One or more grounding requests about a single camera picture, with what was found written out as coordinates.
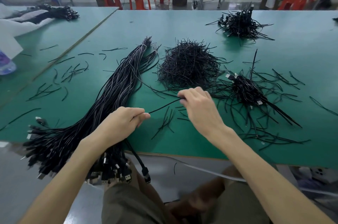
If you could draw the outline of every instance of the green table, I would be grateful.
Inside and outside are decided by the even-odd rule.
[[[26,7],[12,7],[24,10]],[[17,71],[0,77],[0,106],[8,102],[55,59],[86,38],[100,23],[117,10],[116,7],[74,7],[80,18],[73,21],[57,20],[31,33],[16,37],[24,49],[13,61]],[[44,51],[47,47],[58,44]]]
[[[94,102],[101,86],[107,81],[118,66],[117,61],[127,56],[148,35],[152,36],[153,43],[162,44],[159,50],[164,55],[164,47],[173,47],[175,41],[182,38],[190,38],[197,41],[204,40],[210,43],[215,56],[224,57],[228,61],[227,68],[233,72],[240,72],[243,68],[248,71],[255,50],[258,49],[256,60],[256,71],[272,74],[272,68],[279,73],[289,77],[293,75],[306,86],[300,85],[301,90],[283,84],[285,93],[296,94],[303,102],[283,100],[278,106],[293,117],[303,128],[290,126],[280,116],[274,116],[280,124],[270,122],[269,130],[273,133],[279,132],[280,136],[304,140],[311,139],[303,145],[272,145],[264,151],[258,151],[264,145],[257,140],[246,140],[256,152],[268,162],[301,165],[301,166],[323,166],[338,169],[337,161],[337,134],[336,123],[338,117],[316,106],[310,99],[312,96],[325,107],[332,111],[338,111],[336,95],[338,86],[336,81],[336,65],[338,55],[336,54],[335,42],[338,37],[338,27],[332,20],[338,17],[336,11],[254,11],[253,18],[261,24],[274,24],[263,29],[263,33],[276,41],[258,39],[256,43],[247,42],[242,47],[238,38],[226,37],[221,32],[215,33],[218,28],[205,26],[206,23],[217,20],[221,16],[220,11],[118,11],[107,19],[96,29],[87,40],[80,43],[65,58],[75,56],[61,64],[53,66],[59,73],[65,72],[70,65],[81,64],[85,67],[87,61],[89,70],[74,77],[70,83],[65,85],[69,95],[65,101],[61,99],[65,95],[65,89],[41,98],[40,100],[28,101],[29,97],[43,83],[51,84],[55,71],[53,68],[47,70],[38,77],[32,85],[25,88],[0,112],[0,124],[6,124],[18,115],[37,107],[41,110],[32,112],[4,129],[0,133],[0,139],[5,141],[25,141],[27,125],[34,123],[34,117],[46,118],[51,126],[58,119],[63,123],[62,127],[78,121],[87,112]],[[103,60],[101,50],[116,47],[128,47],[127,50],[103,52],[107,58]],[[93,55],[79,55],[90,52]],[[158,90],[164,87],[157,82],[156,68],[142,75],[143,81]],[[174,98],[162,99],[155,95],[149,88],[143,86],[129,101],[129,106],[143,107],[146,111],[152,111],[161,107]],[[174,103],[171,108],[179,106]],[[138,152],[151,154],[170,154],[193,157],[208,157],[226,159],[226,157],[206,139],[201,137],[191,123],[179,120],[181,116],[178,111],[171,123],[171,128],[164,129],[153,140],[151,137],[163,122],[166,108],[152,114],[152,118],[142,124],[130,136],[134,149]],[[224,111],[224,103],[219,105],[220,114],[224,122],[233,127],[237,132],[234,122],[229,114]]]

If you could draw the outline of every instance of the water bottle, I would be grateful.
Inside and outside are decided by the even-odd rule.
[[[0,75],[7,75],[14,72],[17,66],[0,50]]]

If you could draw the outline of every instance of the floor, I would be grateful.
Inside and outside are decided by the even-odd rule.
[[[204,1],[208,1],[205,3],[205,10],[217,9],[218,0]],[[4,2],[7,5],[29,6],[42,3],[44,0],[4,0]],[[62,0],[62,3],[67,5],[69,0]],[[75,6],[97,6],[95,0],[74,0],[74,3]],[[129,9],[129,0],[121,0],[121,3],[123,4],[123,9]],[[177,9],[168,0],[165,0],[164,4],[159,4],[159,0],[156,2],[150,0],[150,3],[151,8],[155,10]],[[249,4],[254,4],[255,9],[257,9],[259,3],[260,0],[225,0],[221,10],[242,9]],[[187,6],[179,9],[191,10],[191,0],[188,0]],[[20,154],[11,145],[5,147],[0,145],[0,173],[2,173],[0,181],[1,223],[16,223],[34,198],[51,180],[50,177],[45,177],[43,180],[36,179],[38,167],[35,166],[27,170],[28,161],[27,159],[20,160]],[[136,159],[133,156],[130,156],[130,158],[140,171],[141,169]],[[155,157],[153,156],[142,156],[141,158],[150,171],[152,185],[159,192],[164,202],[176,200],[214,177],[211,174],[188,168],[179,163],[175,166],[176,161],[172,159],[156,157],[156,160],[154,160]],[[221,172],[229,166],[229,162],[220,160],[184,157],[178,157],[177,159],[215,172]],[[65,224],[100,223],[102,196],[102,187],[83,184]],[[338,222],[337,216],[327,212],[327,209],[324,210]]]

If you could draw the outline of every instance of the shorts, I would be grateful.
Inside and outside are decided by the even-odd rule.
[[[137,188],[116,184],[104,193],[102,224],[167,224],[161,210]],[[246,183],[230,184],[202,224],[269,224],[260,202]]]

